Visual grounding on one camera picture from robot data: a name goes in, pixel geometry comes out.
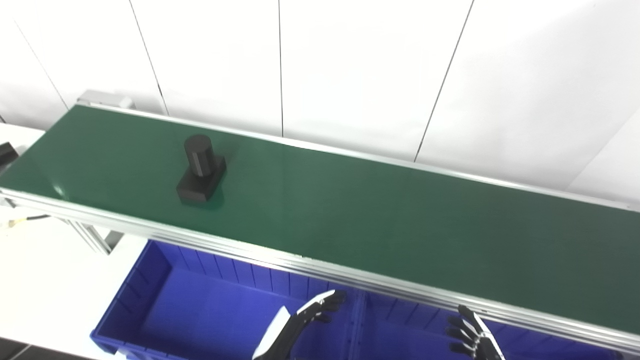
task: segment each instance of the black cable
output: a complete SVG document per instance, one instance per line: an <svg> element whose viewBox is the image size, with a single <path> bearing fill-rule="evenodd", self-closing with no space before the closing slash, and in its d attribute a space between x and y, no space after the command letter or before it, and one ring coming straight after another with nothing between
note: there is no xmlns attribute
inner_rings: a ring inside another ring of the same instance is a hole
<svg viewBox="0 0 640 360"><path fill-rule="evenodd" d="M51 215L38 215L37 217L27 217L27 220L39 220L41 218L48 218Z"/></svg>

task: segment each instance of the bin divider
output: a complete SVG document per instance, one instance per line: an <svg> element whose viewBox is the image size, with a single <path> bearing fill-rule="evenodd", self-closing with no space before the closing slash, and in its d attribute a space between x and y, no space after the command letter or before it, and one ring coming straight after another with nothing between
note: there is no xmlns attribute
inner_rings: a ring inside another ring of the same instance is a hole
<svg viewBox="0 0 640 360"><path fill-rule="evenodd" d="M356 299L353 302L351 321L351 337L349 342L349 352L346 360L357 360L360 358L360 339L362 338L363 321L365 308L367 307L367 294L365 291L356 290Z"/></svg>

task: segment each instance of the floor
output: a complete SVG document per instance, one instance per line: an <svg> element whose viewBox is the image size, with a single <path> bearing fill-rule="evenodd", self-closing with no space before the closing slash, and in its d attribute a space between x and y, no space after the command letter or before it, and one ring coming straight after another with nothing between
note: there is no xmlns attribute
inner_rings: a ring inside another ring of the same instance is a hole
<svg viewBox="0 0 640 360"><path fill-rule="evenodd" d="M0 206L0 221L39 214L20 210ZM103 256L56 218L0 230L0 338L78 358L124 360L122 354L102 351L89 335L146 242L125 235L110 256ZM0 360L10 359L6 351L0 348ZM20 360L39 359L36 353Z"/></svg>
<svg viewBox="0 0 640 360"><path fill-rule="evenodd" d="M84 360L63 352L29 346L16 341L0 338L0 360Z"/></svg>

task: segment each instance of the blue plastic bin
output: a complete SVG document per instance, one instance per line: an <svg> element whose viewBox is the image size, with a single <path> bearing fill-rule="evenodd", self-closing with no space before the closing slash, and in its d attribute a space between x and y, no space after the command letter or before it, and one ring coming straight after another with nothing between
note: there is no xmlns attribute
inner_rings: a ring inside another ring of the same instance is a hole
<svg viewBox="0 0 640 360"><path fill-rule="evenodd" d="M451 311L149 241L91 337L134 360L250 360L281 306L346 290L331 323L292 350L308 360L468 360L449 351ZM507 360L614 360L611 350L488 322Z"/></svg>

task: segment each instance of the robotic hand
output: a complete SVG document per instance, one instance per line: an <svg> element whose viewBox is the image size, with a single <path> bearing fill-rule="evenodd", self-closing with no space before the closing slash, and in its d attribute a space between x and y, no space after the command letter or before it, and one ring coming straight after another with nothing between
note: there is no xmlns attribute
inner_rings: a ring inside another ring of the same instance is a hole
<svg viewBox="0 0 640 360"><path fill-rule="evenodd" d="M452 327L446 328L445 333L462 341L450 343L451 351L466 354L473 360L505 360L498 343L484 321L464 305L458 306L458 312L462 318L457 316L447 318Z"/></svg>
<svg viewBox="0 0 640 360"><path fill-rule="evenodd" d="M324 311L338 311L346 300L344 290L324 292L302 305L295 315L281 307L273 318L260 344L253 353L253 360L286 360L302 330L315 320L329 323L331 317Z"/></svg>

